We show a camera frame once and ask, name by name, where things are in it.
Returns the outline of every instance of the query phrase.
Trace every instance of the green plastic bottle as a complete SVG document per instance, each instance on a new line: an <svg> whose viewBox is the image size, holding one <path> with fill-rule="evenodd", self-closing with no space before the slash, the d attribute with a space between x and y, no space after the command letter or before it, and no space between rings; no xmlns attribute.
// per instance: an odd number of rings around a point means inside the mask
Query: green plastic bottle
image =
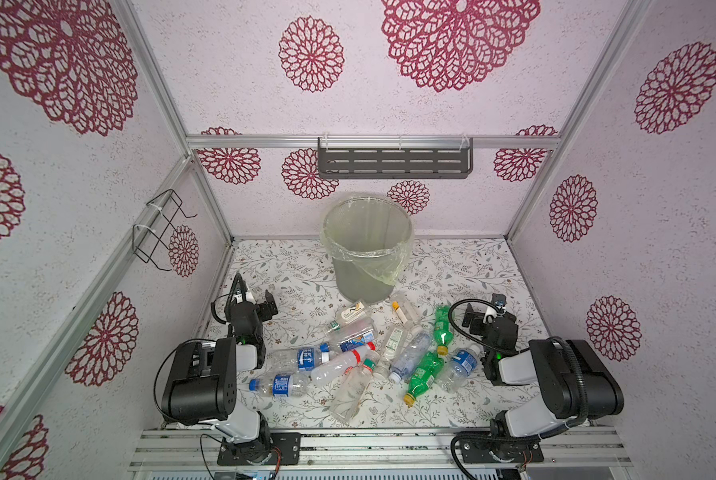
<svg viewBox="0 0 716 480"><path fill-rule="evenodd" d="M449 306L439 305L436 307L436 324L433 327L432 338L438 344L440 356L449 355L449 343L454 340L454 334L449 328Z"/></svg>
<svg viewBox="0 0 716 480"><path fill-rule="evenodd" d="M430 390L430 386L436 380L443 369L443 360L438 358L434 352L425 353L420 364L409 379L409 391L403 396L403 401L408 406L413 406L416 399Z"/></svg>

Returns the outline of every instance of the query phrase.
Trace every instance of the floral tablecloth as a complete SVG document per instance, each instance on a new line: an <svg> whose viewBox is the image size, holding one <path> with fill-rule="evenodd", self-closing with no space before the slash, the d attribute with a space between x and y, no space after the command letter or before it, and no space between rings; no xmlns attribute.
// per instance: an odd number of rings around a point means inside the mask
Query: floral tablecloth
<svg viewBox="0 0 716 480"><path fill-rule="evenodd" d="M239 242L222 293L229 291L238 271L257 299L262 298L265 289L275 295L280 313L264 324L268 353L276 348L324 341L326 336L320 326L331 321L336 309L348 303L336 288L331 259L317 240ZM422 324L430 329L435 305L469 297L490 300L496 292L507 295L508 309L517 315L519 349L525 348L529 340L548 335L504 240L417 240L396 289L407 295L422 314ZM372 318L382 338L386 326L398 320L386 303L374 305L373 309ZM227 327L212 321L206 334L208 338L221 338L227 335ZM449 349L455 351L467 343L467 339L455 333ZM275 366L266 362L261 370L238 374L240 400L249 408L261 410L271 427L344 427L328 413L342 379L324 388L310 388L303 398L263 398L249 391L251 378L272 370ZM409 408L402 400L405 391L405 386L373 380L351 426L486 426L501 410L532 398L538 388L494 387L478 366L468 383L454 395L434 386Z"/></svg>

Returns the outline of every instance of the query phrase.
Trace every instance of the trash can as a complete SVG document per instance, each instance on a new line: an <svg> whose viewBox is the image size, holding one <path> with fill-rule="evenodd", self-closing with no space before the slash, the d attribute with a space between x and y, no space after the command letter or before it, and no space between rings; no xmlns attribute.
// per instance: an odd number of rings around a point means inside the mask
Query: trash can
<svg viewBox="0 0 716 480"><path fill-rule="evenodd" d="M351 302L381 302L411 257L408 213L383 197L344 200L326 213L320 241L331 255L336 286Z"/></svg>

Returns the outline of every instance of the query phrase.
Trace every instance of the bottle label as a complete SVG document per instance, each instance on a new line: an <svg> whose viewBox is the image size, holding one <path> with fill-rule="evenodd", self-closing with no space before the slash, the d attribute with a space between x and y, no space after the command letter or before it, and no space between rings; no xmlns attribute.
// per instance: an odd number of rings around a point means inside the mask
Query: bottle label
<svg viewBox="0 0 716 480"><path fill-rule="evenodd" d="M365 309L366 306L363 305L362 302L356 302L355 305L353 305L352 307L342 310L342 319L350 323L356 318L358 318L358 316L363 313Z"/></svg>
<svg viewBox="0 0 716 480"><path fill-rule="evenodd" d="M390 336L387 337L387 345L385 345L385 357L395 358L396 352L400 348L401 337L403 336L403 329L399 326L393 327L390 332Z"/></svg>
<svg viewBox="0 0 716 480"><path fill-rule="evenodd" d="M309 347L306 349L299 349L296 352L296 365L300 371L312 370L315 368L315 349Z"/></svg>
<svg viewBox="0 0 716 480"><path fill-rule="evenodd" d="M289 396L291 375L276 375L273 379L273 395Z"/></svg>
<svg viewBox="0 0 716 480"><path fill-rule="evenodd" d="M467 350L459 350L456 355L454 355L454 358L452 358L454 362L459 363L459 365L462 366L462 368L465 369L468 375L470 375L470 372L472 372L472 369L476 368L476 365L478 365L478 361L476 358L470 353L468 353Z"/></svg>
<svg viewBox="0 0 716 480"><path fill-rule="evenodd" d="M347 340L346 342L340 344L340 348L343 352L347 352L348 350L356 349L361 345L365 345L368 342L374 341L374 331L367 332L365 335L358 335L354 336L350 340Z"/></svg>

